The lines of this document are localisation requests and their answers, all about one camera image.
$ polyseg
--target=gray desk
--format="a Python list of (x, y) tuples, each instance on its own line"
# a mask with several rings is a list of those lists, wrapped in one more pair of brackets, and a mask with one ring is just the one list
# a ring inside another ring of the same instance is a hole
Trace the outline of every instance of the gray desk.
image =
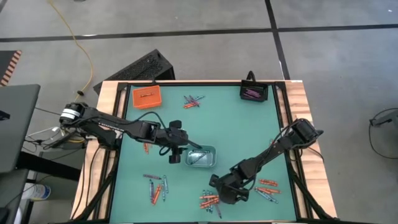
[(6, 224), (14, 223), (22, 194), (11, 200), (23, 191), (28, 172), (26, 169), (20, 169), (0, 174), (0, 207), (9, 210)]
[(75, 181), (80, 177), (79, 169), (21, 151), (39, 90), (39, 85), (0, 87), (0, 111), (7, 117), (0, 120), (0, 207), (9, 209), (7, 223), (14, 222), (29, 170)]

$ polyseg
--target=black bin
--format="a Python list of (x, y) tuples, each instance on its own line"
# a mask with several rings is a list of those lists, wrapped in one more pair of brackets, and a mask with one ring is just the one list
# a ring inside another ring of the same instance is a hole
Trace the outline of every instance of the black bin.
[(250, 71), (246, 80), (241, 82), (240, 95), (242, 100), (264, 102), (268, 100), (268, 85), (256, 82), (254, 73)]

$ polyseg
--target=floor tile line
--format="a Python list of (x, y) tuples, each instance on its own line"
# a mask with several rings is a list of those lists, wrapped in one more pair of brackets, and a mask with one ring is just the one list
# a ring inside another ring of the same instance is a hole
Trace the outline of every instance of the floor tile line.
[(313, 32), (339, 30), (395, 29), (398, 24), (355, 25), (355, 26), (320, 26), (320, 27), (281, 27), (278, 32)]
[(287, 63), (285, 59), (285, 53), (282, 47), (282, 42), (280, 41), (279, 32), (275, 21), (274, 11), (272, 10), (271, 6), (271, 0), (265, 0), (265, 3), (267, 6), (269, 22), (271, 23), (272, 35), (274, 36), (274, 42), (278, 54), (280, 69), (282, 70), (283, 78), (285, 80), (290, 80), (289, 70), (287, 69)]
[(4, 6), (6, 5), (7, 1), (8, 1), (8, 0), (2, 0), (2, 1), (0, 2), (0, 13), (1, 13), (2, 9), (4, 8)]
[[(215, 29), (215, 30), (185, 30), (185, 31), (170, 31), (170, 32), (76, 35), (75, 37), (77, 40), (95, 40), (95, 39), (118, 39), (118, 38), (137, 38), (137, 37), (175, 37), (183, 35), (258, 34), (266, 32), (271, 32), (271, 29), (242, 28), (242, 29)], [(55, 41), (55, 40), (73, 40), (73, 38), (72, 36), (0, 38), (0, 42), (36, 42), (36, 41)]]

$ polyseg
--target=yellow cable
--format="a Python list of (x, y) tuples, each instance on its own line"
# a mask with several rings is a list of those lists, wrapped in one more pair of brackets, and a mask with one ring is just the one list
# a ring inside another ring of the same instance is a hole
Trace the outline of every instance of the yellow cable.
[(84, 142), (85, 140), (84, 139), (82, 139), (82, 140), (68, 140), (68, 142), (72, 142), (72, 143), (81, 143), (81, 142)]
[[(54, 6), (54, 2), (53, 0), (47, 0), (48, 3), (51, 5), (51, 7), (53, 7), (53, 9), (55, 10), (55, 12), (57, 12), (57, 14), (61, 17), (63, 23), (65, 23), (65, 25), (68, 27), (70, 34), (73, 37), (73, 40), (75, 41), (76, 45), (86, 54), (88, 60), (90, 61), (90, 67), (91, 67), (91, 72), (90, 72), (90, 79), (88, 80), (87, 84), (80, 90), (82, 92), (84, 92), (86, 90), (86, 88), (88, 87), (88, 85), (91, 83), (93, 77), (94, 77), (94, 66), (93, 66), (93, 62), (91, 61), (90, 56), (88, 55), (87, 51), (77, 42), (75, 35), (73, 34), (72, 29), (70, 28), (69, 24), (66, 22), (65, 18), (62, 16), (61, 12)], [(75, 98), (75, 102), (77, 99), (79, 99), (79, 94), (77, 94), (76, 98)]]

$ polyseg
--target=laptop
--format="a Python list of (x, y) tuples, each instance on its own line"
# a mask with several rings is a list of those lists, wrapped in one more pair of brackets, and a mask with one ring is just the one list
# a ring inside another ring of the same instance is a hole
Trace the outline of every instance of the laptop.
[(39, 90), (39, 85), (0, 87), (0, 174), (16, 168)]

